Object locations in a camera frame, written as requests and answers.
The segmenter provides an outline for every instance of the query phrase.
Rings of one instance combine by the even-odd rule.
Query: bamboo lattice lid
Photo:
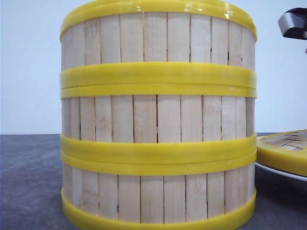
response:
[[[260,137],[257,149],[259,163],[307,176],[307,130]]]

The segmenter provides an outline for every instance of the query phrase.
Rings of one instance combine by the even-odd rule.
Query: white background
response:
[[[1,0],[1,134],[61,132],[59,28],[88,0]],[[283,38],[277,21],[306,0],[229,0],[258,30],[256,131],[307,128],[307,41]]]

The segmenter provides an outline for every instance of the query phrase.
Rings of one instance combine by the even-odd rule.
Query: black object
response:
[[[307,40],[307,8],[294,8],[278,20],[284,37]]]

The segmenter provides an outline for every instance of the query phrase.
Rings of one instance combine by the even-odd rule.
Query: wooden slat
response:
[[[242,67],[255,71],[255,38],[250,30],[243,28],[242,32]],[[255,132],[255,99],[246,98],[246,136]],[[254,195],[255,164],[248,166],[248,199]]]
[[[307,131],[301,131],[299,132],[300,137],[305,137],[307,138]]]
[[[99,19],[85,22],[85,65],[100,64],[100,25]],[[80,98],[81,139],[96,141],[95,137],[95,98]],[[98,173],[83,171],[84,210],[99,214]]]
[[[298,137],[298,136],[296,136],[296,137],[290,137],[290,136],[288,136],[287,137],[287,139],[288,140],[294,140],[294,141],[304,141],[304,142],[306,142],[307,141],[307,138],[305,138],[305,137]]]
[[[101,63],[120,62],[119,15],[100,19]],[[96,141],[112,142],[111,96],[95,99]],[[99,173],[99,215],[118,219],[118,176]]]
[[[143,62],[142,13],[123,14],[120,16],[120,47],[121,62]],[[117,96],[114,99],[112,100],[112,103],[114,103],[112,105],[122,110],[117,110],[117,113],[121,113],[121,115],[118,115],[119,120],[113,120],[113,127],[115,127],[115,123],[119,123],[116,125],[121,125],[122,127],[118,128],[117,135],[122,134],[123,142],[133,142],[132,96]],[[118,176],[118,219],[140,222],[139,176]]]
[[[283,148],[283,149],[285,149],[285,150],[295,150],[295,149],[297,149],[297,147],[288,146],[288,145],[283,145],[283,146],[281,146],[281,148]]]
[[[285,135],[277,135],[277,136],[273,136],[273,137],[267,137],[262,139],[261,141],[263,143],[277,143],[279,141],[283,141],[285,139],[289,139],[290,136],[285,136]]]
[[[281,146],[283,146],[283,145],[286,145],[286,144],[290,143],[291,141],[292,141],[292,140],[284,139],[284,140],[280,140],[280,141],[271,143],[271,145],[276,146],[276,147],[281,147]]]
[[[242,26],[229,22],[228,65],[242,67]],[[236,138],[246,137],[246,99],[236,97]],[[246,203],[248,168],[241,167],[225,172],[225,212],[233,211]]]
[[[84,24],[74,25],[72,28],[72,47],[69,68],[84,65]],[[71,138],[80,139],[80,98],[71,98]],[[83,209],[83,173],[82,170],[72,168],[72,202],[79,209]]]
[[[300,149],[303,149],[305,148],[306,146],[304,144],[301,144],[301,143],[298,143],[298,142],[294,142],[294,141],[291,141],[289,142],[288,144],[286,144],[288,146],[293,146],[293,147],[297,147],[297,148],[300,148]]]
[[[167,61],[189,62],[189,14],[167,15]],[[180,96],[158,96],[158,140],[180,142]],[[164,177],[164,223],[186,220],[185,176]]]
[[[72,29],[66,31],[62,37],[62,71],[69,67],[70,51],[72,48]],[[70,137],[70,98],[62,99],[62,134],[66,137]],[[63,172],[63,189],[64,194],[70,202],[72,202],[72,169],[71,166],[62,164]]]
[[[236,138],[236,98],[222,96],[222,140]],[[225,171],[225,213],[238,208],[239,169]]]
[[[211,61],[211,20],[190,16],[190,62]],[[181,101],[181,141],[202,141],[202,97],[187,96]],[[186,176],[186,221],[207,218],[207,174]]]
[[[212,18],[211,23],[211,62],[217,64],[227,65],[228,61],[228,22],[218,18]],[[204,104],[207,106],[213,105],[215,115],[220,115],[221,118],[222,108],[220,96],[207,96],[205,97]],[[204,124],[204,139],[205,140],[220,140],[221,139],[221,120],[218,121],[217,117],[212,117],[213,113],[205,113],[204,120],[207,119],[206,124],[215,122],[216,124]],[[214,126],[214,133],[208,133]],[[224,172],[214,172],[207,174],[207,203],[208,203],[208,218],[220,216],[224,214]]]
[[[166,13],[144,13],[144,61],[166,61]],[[156,96],[134,96],[134,141],[157,142]],[[141,223],[163,223],[163,177],[141,176]]]
[[[294,140],[292,141],[293,143],[298,143],[298,144],[302,144],[306,147],[307,145],[307,140]]]

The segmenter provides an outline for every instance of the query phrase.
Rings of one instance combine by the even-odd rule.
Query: yellow band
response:
[[[71,205],[62,195],[62,208],[66,218],[82,230],[234,230],[246,223],[254,214],[256,192],[242,207],[218,217],[174,224],[139,224],[97,217]]]
[[[99,95],[190,94],[256,97],[255,73],[186,62],[91,65],[61,73],[61,98]]]
[[[280,133],[257,138],[257,161],[260,164],[276,169],[307,176],[307,149],[293,151],[279,148],[261,141],[264,138],[274,137],[276,135],[280,135]]]
[[[60,36],[74,24],[92,18],[137,12],[181,12],[222,18],[248,28],[257,39],[251,17],[240,8],[220,0],[96,0],[70,12],[63,21]]]
[[[87,171],[119,175],[189,175],[226,171],[256,159],[256,136],[191,143],[108,143],[61,136],[61,159]]]

